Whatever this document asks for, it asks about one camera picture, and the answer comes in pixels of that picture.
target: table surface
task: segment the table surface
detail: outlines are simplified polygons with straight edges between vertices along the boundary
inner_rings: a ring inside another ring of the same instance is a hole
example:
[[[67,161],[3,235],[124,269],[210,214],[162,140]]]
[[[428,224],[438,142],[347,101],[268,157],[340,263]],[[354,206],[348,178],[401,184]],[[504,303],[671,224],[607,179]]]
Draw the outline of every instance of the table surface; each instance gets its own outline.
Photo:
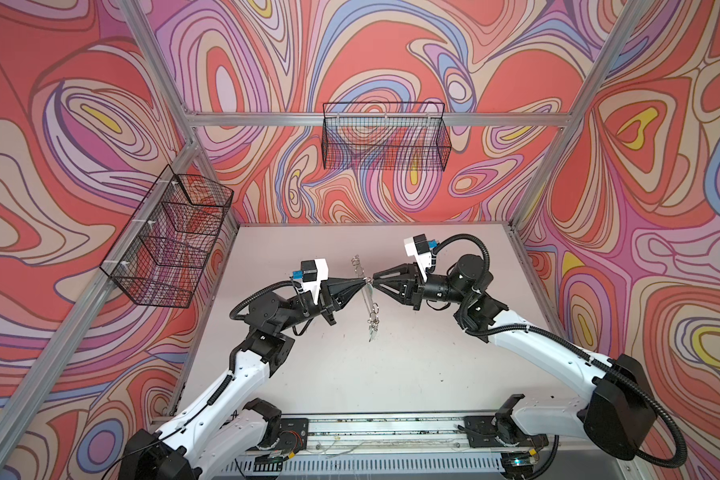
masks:
[[[301,260],[326,258],[329,275],[354,278],[357,254],[365,275],[412,262],[403,239],[426,234],[445,240],[455,234],[480,238],[490,252],[494,281],[487,289],[528,321],[547,328],[512,245],[499,224],[374,226],[244,226],[186,382],[180,408],[189,405],[226,369],[232,348],[248,325],[229,318],[231,309],[264,286],[286,280]],[[437,274],[461,255],[479,254],[460,240],[438,255]],[[278,291],[288,298],[294,293]],[[314,319],[296,338],[286,363],[254,396],[284,413],[461,412],[496,409],[509,395],[573,396],[562,382],[517,354],[467,336],[453,314],[425,304],[418,312],[379,291],[379,331],[368,341],[368,311],[358,293],[330,326]]]

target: wire basket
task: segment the wire basket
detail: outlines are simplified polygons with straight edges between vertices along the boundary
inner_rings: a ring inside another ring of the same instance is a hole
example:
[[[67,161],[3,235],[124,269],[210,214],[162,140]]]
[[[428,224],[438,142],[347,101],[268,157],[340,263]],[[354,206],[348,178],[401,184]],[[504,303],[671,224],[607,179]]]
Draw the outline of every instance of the wire basket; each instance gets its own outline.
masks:
[[[115,268],[102,270],[137,305],[188,308],[232,195],[200,175],[174,174]]]
[[[442,102],[326,102],[327,170],[445,170],[451,138]]]

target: patterned wallpaper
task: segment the patterned wallpaper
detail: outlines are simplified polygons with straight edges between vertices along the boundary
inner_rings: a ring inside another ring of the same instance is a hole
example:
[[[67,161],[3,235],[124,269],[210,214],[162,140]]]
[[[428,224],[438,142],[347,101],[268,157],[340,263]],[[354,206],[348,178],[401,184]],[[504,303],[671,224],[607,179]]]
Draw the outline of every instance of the patterned wallpaper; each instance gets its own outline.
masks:
[[[115,2],[0,1],[0,408],[181,149]],[[162,413],[229,238],[188,310],[114,294],[2,479],[93,478]]]
[[[683,428],[654,475],[720,480],[720,0],[653,5],[523,236],[569,338],[641,360]]]
[[[146,0],[195,111],[322,111],[439,98],[456,112],[566,111],[621,0]]]
[[[208,127],[200,138],[243,223],[432,222],[508,220],[554,133],[453,127],[445,172],[325,170],[322,128]]]

